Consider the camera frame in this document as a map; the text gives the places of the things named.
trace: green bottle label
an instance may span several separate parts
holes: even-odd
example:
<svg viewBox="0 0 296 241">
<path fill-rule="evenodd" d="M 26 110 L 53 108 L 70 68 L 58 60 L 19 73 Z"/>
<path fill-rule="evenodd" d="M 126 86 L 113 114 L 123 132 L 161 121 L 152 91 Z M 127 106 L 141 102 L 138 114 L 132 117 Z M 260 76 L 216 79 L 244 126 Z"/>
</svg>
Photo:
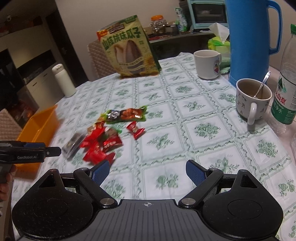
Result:
<svg viewBox="0 0 296 241">
<path fill-rule="evenodd" d="M 279 122 L 289 125 L 296 115 L 296 85 L 279 76 L 279 83 L 271 107 L 271 113 Z"/>
</svg>

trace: green bottle cap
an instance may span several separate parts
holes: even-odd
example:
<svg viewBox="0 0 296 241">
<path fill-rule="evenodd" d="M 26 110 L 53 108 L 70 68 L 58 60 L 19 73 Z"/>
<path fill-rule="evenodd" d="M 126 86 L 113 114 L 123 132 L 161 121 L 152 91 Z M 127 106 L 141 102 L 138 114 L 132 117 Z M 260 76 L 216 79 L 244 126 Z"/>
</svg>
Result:
<svg viewBox="0 0 296 241">
<path fill-rule="evenodd" d="M 296 35 L 296 25 L 291 24 L 291 34 Z"/>
</svg>

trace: pitcher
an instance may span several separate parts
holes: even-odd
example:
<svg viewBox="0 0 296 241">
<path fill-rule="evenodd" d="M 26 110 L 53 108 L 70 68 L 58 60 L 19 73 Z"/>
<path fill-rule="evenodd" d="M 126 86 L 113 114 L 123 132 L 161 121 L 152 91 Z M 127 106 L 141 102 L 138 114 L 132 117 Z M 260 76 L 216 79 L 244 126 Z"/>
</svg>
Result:
<svg viewBox="0 0 296 241">
<path fill-rule="evenodd" d="M 277 53 L 281 45 L 281 8 L 271 0 L 225 0 L 225 4 L 231 48 L 229 81 L 233 86 L 243 78 L 263 81 L 269 67 L 269 55 Z M 270 7 L 279 14 L 276 48 L 270 48 Z"/>
</svg>

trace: mug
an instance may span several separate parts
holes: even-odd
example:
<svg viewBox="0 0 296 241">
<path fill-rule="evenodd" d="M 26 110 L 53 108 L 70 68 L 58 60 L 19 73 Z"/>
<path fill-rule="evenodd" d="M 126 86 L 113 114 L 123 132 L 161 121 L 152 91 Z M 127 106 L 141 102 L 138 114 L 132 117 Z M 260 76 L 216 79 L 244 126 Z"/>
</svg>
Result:
<svg viewBox="0 0 296 241">
<path fill-rule="evenodd" d="M 267 85 L 263 85 L 257 98 L 253 96 L 262 83 L 254 79 L 240 79 L 237 81 L 236 106 L 238 113 L 248 119 L 248 125 L 263 117 L 267 110 L 272 92 Z"/>
<path fill-rule="evenodd" d="M 222 56 L 214 50 L 199 50 L 193 53 L 198 77 L 212 80 L 219 76 Z"/>
</svg>

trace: human hand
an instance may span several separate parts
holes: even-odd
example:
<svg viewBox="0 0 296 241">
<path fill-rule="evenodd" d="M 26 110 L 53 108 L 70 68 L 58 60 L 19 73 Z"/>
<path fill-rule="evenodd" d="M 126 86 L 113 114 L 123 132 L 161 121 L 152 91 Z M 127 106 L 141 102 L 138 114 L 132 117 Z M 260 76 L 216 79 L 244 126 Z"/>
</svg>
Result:
<svg viewBox="0 0 296 241">
<path fill-rule="evenodd" d="M 16 165 L 12 165 L 9 173 L 6 175 L 6 183 L 0 184 L 0 200 L 7 201 L 8 200 L 8 192 L 9 192 L 9 183 L 13 180 L 15 173 L 17 171 Z"/>
</svg>

